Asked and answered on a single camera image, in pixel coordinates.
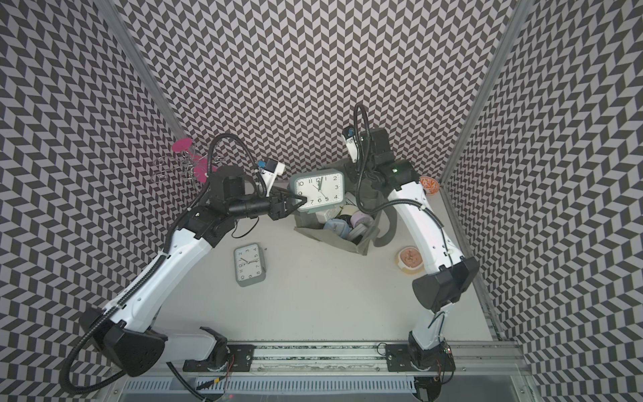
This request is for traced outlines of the grey-green large analog clock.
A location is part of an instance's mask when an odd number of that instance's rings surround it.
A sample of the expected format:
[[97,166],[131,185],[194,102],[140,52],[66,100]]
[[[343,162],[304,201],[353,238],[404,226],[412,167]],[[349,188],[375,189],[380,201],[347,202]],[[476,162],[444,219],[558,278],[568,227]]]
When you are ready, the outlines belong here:
[[301,213],[330,209],[345,199],[345,177],[337,169],[294,175],[290,178],[289,188],[293,193],[306,197],[306,203],[297,209]]

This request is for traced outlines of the green canvas bag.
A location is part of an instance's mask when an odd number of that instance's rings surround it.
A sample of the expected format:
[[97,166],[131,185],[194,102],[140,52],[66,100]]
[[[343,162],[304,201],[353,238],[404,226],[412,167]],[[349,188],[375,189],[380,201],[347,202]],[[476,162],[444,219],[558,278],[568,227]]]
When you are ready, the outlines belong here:
[[357,172],[353,162],[341,159],[328,164],[326,169],[336,169],[344,176],[344,201],[342,204],[317,212],[294,213],[296,231],[304,236],[350,253],[365,256],[370,246],[384,247],[395,237],[398,213],[388,207],[376,214],[365,214],[357,206],[360,200],[367,209],[384,203],[384,197],[364,179],[357,193]]

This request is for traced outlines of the grey-green tall analog clock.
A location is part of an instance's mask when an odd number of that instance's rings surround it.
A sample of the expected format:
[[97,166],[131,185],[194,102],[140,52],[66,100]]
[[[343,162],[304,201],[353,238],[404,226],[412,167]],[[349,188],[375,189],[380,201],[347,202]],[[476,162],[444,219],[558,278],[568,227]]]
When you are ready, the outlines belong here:
[[261,283],[266,279],[263,249],[257,243],[241,246],[234,251],[235,280],[241,287]]

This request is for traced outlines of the light blue square clock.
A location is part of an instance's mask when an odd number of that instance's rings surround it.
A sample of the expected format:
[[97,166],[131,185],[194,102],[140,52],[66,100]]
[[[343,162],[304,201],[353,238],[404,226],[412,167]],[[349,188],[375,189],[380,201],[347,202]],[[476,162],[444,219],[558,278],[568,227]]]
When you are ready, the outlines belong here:
[[345,219],[334,218],[327,221],[323,229],[333,232],[342,239],[346,239],[352,230],[352,226]]

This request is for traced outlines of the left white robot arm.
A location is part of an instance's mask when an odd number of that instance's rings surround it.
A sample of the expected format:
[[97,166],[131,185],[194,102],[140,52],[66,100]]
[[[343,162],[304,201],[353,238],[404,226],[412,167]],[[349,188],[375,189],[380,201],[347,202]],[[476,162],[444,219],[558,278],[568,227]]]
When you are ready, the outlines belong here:
[[[214,169],[212,159],[217,145],[229,139],[247,157],[253,153],[236,135],[218,135],[209,145],[206,182],[202,189],[171,224],[157,256],[130,285],[103,308],[88,308],[80,318],[84,335],[72,348],[60,369],[60,387],[69,395],[87,395],[113,384],[124,376],[137,377],[157,363],[164,363],[176,375],[174,362],[195,360],[214,371],[233,366],[228,340],[212,328],[200,334],[165,334],[153,324],[162,305],[189,271],[212,251],[240,219],[269,216],[284,219],[305,203],[303,196],[274,186],[285,171],[273,158],[259,161],[254,176],[238,166]],[[80,351],[92,344],[119,369],[111,377],[93,385],[75,385],[72,366]]]

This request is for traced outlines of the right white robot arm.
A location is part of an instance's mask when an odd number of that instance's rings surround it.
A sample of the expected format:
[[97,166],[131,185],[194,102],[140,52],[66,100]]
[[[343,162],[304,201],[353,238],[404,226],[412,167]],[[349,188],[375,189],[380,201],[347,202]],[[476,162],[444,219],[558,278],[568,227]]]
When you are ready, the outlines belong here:
[[413,368],[455,373],[455,359],[443,331],[450,310],[460,301],[479,269],[479,262],[454,246],[444,225],[429,205],[420,176],[412,163],[395,157],[386,132],[375,132],[367,108],[353,108],[353,140],[357,152],[355,196],[358,208],[375,215],[393,209],[405,223],[422,258],[425,274],[412,282],[425,314],[409,333]]

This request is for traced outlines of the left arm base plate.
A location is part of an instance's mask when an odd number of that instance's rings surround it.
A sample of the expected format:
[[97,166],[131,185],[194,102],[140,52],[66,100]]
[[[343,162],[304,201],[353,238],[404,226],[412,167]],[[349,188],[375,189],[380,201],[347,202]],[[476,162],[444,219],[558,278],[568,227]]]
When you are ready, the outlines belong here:
[[216,347],[206,360],[186,360],[183,371],[188,373],[226,374],[249,372],[256,346],[250,343],[228,344],[226,349]]

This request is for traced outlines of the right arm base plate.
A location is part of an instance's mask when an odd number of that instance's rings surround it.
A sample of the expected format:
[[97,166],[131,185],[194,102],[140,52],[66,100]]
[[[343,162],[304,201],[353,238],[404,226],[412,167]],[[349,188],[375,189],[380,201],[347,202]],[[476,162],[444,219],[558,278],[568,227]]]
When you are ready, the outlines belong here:
[[455,372],[455,359],[446,342],[428,350],[411,347],[406,343],[390,343],[384,345],[383,353],[388,372]]

